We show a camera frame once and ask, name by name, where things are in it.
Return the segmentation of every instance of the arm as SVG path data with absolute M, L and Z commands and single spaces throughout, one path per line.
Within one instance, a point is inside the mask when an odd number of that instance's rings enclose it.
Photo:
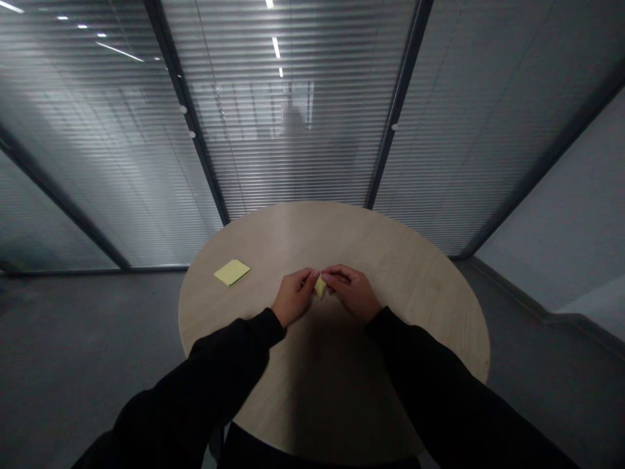
M 460 359 L 382 308 L 362 272 L 338 265 L 323 280 L 377 342 L 406 414 L 442 467 L 577 467 Z
M 211 432 L 239 411 L 269 349 L 308 308 L 318 276 L 310 268 L 285 276 L 271 309 L 196 341 L 187 360 L 126 404 L 74 468 L 200 468 Z

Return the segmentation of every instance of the person's right hand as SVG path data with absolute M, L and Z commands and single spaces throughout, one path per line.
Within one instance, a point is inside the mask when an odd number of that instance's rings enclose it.
M 361 322 L 367 324 L 382 310 L 367 276 L 362 272 L 339 264 L 323 269 L 321 278 L 330 291 L 338 294 L 345 309 Z

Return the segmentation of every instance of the finger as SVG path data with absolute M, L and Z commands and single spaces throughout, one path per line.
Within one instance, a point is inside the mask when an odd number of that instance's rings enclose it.
M 298 270 L 297 272 L 293 272 L 291 275 L 295 278 L 296 285 L 299 287 L 300 284 L 305 281 L 313 271 L 314 268 L 305 267 L 301 270 Z
M 319 278 L 320 274 L 321 272 L 319 272 L 318 270 L 313 270 L 308 275 L 308 278 L 306 279 L 306 283 L 304 283 L 304 286 L 301 288 L 301 291 L 304 294 L 310 294 L 313 292 L 314 284 L 317 283 L 317 279 Z
M 326 267 L 325 269 L 323 269 L 322 271 L 323 274 L 331 274 L 331 275 L 337 275 L 340 274 L 346 278 L 348 278 L 351 281 L 354 281 L 358 278 L 358 271 L 354 270 L 351 267 L 348 267 L 346 265 L 343 264 L 337 264 L 337 265 L 333 265 L 330 267 Z
M 337 276 L 331 274 L 322 274 L 322 280 L 326 283 L 328 287 L 333 289 L 335 292 L 344 293 L 350 287 L 348 283 L 343 283 Z

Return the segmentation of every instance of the hand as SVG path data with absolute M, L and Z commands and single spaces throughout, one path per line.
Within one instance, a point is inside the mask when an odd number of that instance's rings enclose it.
M 319 274 L 318 270 L 306 267 L 282 278 L 271 309 L 284 329 L 303 316 L 310 306 Z
M 336 292 L 345 309 L 361 322 L 368 323 L 382 310 L 367 276 L 362 272 L 339 264 L 323 269 L 321 278 L 330 293 Z

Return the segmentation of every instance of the person's left hand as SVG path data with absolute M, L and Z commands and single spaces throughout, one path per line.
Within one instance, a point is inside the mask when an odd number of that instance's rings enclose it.
M 284 329 L 306 312 L 311 304 L 314 284 L 318 278 L 319 271 L 310 267 L 284 276 L 271 307 Z

